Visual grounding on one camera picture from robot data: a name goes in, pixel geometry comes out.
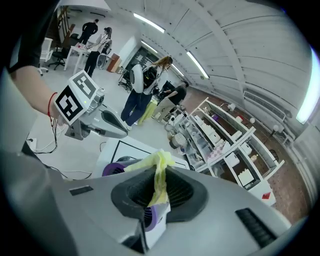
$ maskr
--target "cable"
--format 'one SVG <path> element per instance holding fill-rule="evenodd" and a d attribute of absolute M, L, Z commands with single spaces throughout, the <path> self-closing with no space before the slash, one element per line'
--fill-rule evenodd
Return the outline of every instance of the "cable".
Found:
<path fill-rule="evenodd" d="M 53 167 L 53 166 L 50 166 L 50 165 L 46 165 L 46 166 L 47 166 L 48 168 L 57 170 L 57 171 L 58 171 L 62 176 L 64 176 L 65 178 L 71 179 L 71 178 L 67 177 L 66 175 L 64 175 L 58 168 Z M 64 170 L 64 172 L 65 172 L 65 173 L 82 172 L 82 173 L 87 173 L 87 174 L 89 174 L 87 177 L 81 178 L 81 179 L 74 179 L 74 178 L 72 178 L 73 181 L 86 180 L 86 179 L 88 179 L 88 178 L 92 175 L 92 172 L 87 172 L 87 171 L 83 171 L 83 170 Z"/>
<path fill-rule="evenodd" d="M 66 127 L 67 126 L 65 126 L 62 130 L 60 129 L 60 127 L 57 127 L 57 129 L 59 130 L 58 132 L 57 132 L 57 137 L 56 137 L 56 139 L 58 139 L 59 137 L 60 137 L 60 135 L 61 135 L 61 133 L 66 129 Z M 47 147 L 49 147 L 52 143 L 54 143 L 55 142 L 55 140 L 52 140 L 48 145 L 46 145 L 45 147 L 43 147 L 43 148 L 41 148 L 41 149 L 36 149 L 36 152 L 37 153 L 40 153 L 41 151 L 43 151 L 43 150 L 45 150 Z"/>
<path fill-rule="evenodd" d="M 101 152 L 101 145 L 102 145 L 103 143 L 106 143 L 106 141 L 100 143 L 100 152 Z"/>
<path fill-rule="evenodd" d="M 51 124 L 51 127 L 52 127 L 52 133 L 53 133 L 53 136 L 54 136 L 54 142 L 55 142 L 55 147 L 53 150 L 51 151 L 48 151 L 48 152 L 34 152 L 35 154 L 37 155 L 40 155 L 40 154 L 51 154 L 53 153 L 54 151 L 56 151 L 57 147 L 58 147 L 58 143 L 57 143 L 57 126 L 58 126 L 58 120 L 57 119 L 54 119 L 52 124 Z"/>

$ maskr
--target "red bracelet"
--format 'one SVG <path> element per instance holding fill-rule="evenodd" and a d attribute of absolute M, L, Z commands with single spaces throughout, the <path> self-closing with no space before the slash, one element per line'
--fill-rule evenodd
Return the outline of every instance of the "red bracelet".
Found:
<path fill-rule="evenodd" d="M 51 95 L 51 97 L 50 97 L 50 99 L 49 99 L 49 104 L 48 104 L 48 116 L 49 116 L 49 118 L 50 118 L 51 126 L 53 126 L 53 125 L 52 125 L 52 119 L 51 119 L 51 115 L 50 115 L 50 103 L 51 103 L 52 98 L 53 98 L 54 95 L 56 95 L 56 94 L 57 94 L 57 92 L 54 92 L 54 93 Z"/>

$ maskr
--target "black shirt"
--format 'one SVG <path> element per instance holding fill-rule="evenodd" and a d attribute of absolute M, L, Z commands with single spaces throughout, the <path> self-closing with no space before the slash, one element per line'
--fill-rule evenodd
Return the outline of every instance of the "black shirt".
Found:
<path fill-rule="evenodd" d="M 186 97 L 187 90 L 186 90 L 186 87 L 184 87 L 183 85 L 180 85 L 177 88 L 175 88 L 174 92 L 177 92 L 177 94 L 170 97 L 169 100 L 174 105 L 178 105 L 178 103 Z"/>
<path fill-rule="evenodd" d="M 93 35 L 93 34 L 97 33 L 98 26 L 94 22 L 88 22 L 82 26 L 82 31 L 84 34 Z"/>

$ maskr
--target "white shirt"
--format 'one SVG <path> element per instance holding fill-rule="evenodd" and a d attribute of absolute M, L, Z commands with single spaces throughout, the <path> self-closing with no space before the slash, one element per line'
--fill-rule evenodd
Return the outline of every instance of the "white shirt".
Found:
<path fill-rule="evenodd" d="M 156 69 L 156 74 L 159 75 L 162 71 L 162 67 L 158 66 Z M 162 90 L 162 87 L 164 87 L 165 83 L 168 80 L 168 72 L 166 69 L 163 70 L 162 74 L 149 86 L 149 88 L 145 89 L 143 91 L 144 94 L 149 95 L 152 93 L 152 89 L 157 84 L 159 91 Z"/>
<path fill-rule="evenodd" d="M 105 47 L 106 43 L 109 41 L 108 34 L 100 34 L 93 44 L 92 51 L 101 53 L 102 49 Z"/>

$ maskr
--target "yellow plastic bag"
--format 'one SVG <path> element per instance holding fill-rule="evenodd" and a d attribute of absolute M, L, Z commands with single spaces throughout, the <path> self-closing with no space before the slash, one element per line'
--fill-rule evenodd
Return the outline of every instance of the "yellow plastic bag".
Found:
<path fill-rule="evenodd" d="M 154 175 L 154 193 L 148 205 L 148 207 L 150 207 L 157 204 L 165 204 L 169 200 L 165 170 L 168 165 L 174 164 L 175 161 L 173 161 L 170 152 L 165 152 L 163 149 L 160 149 L 159 151 L 148 155 L 145 159 L 124 168 L 124 171 L 130 172 L 141 168 L 151 168 L 156 165 Z"/>

